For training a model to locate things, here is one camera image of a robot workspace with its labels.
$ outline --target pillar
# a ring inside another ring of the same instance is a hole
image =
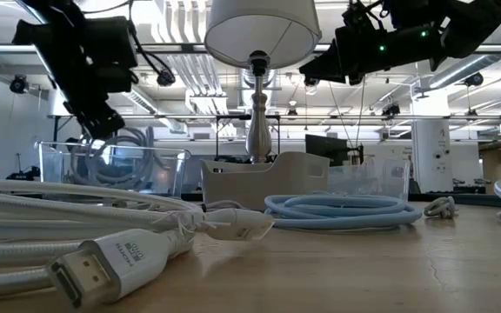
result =
[[[411,113],[414,116],[449,116],[445,90],[424,94],[412,87]],[[423,193],[453,191],[451,171],[450,122],[445,119],[418,119],[412,125],[413,170],[415,180]]]

